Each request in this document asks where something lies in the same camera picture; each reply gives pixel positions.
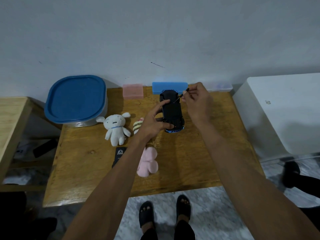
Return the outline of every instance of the marble floor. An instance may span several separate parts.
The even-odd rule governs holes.
[[[297,160],[302,175],[320,179],[320,159],[318,157]],[[298,207],[313,207],[320,205],[320,199],[308,195],[297,188],[286,189],[280,182],[284,162],[281,160],[262,163],[266,177],[272,181],[286,197]],[[28,181],[45,182],[50,170],[11,170],[5,182],[18,183]],[[176,219],[176,199],[181,194],[189,197],[192,204],[192,226],[198,240],[202,239],[253,239],[247,227],[235,211],[223,187],[212,187],[183,192],[162,193],[150,196],[129,198],[116,240],[140,239],[142,236],[138,221],[140,205],[151,200],[154,204],[155,222],[159,239],[173,239]],[[27,194],[28,205],[36,206],[39,217],[56,217],[58,225],[51,233],[50,240],[61,239],[73,217],[82,204],[42,208],[43,193]]]

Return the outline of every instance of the pink plastic box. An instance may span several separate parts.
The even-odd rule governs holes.
[[[143,99],[142,84],[124,84],[123,99]]]

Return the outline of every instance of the pink plush toy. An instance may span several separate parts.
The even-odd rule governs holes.
[[[136,134],[142,125],[143,118],[133,124],[133,132]],[[158,163],[155,160],[158,153],[154,147],[145,147],[140,158],[137,174],[140,177],[148,177],[149,173],[156,173],[158,171]]]

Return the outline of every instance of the white wall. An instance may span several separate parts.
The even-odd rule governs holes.
[[[0,96],[320,72],[320,0],[0,0]]]

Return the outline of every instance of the small screwdriver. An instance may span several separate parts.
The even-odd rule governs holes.
[[[174,104],[175,102],[177,102],[182,96],[183,96],[183,94],[181,94],[181,95],[178,97],[178,99],[173,102],[173,104]]]

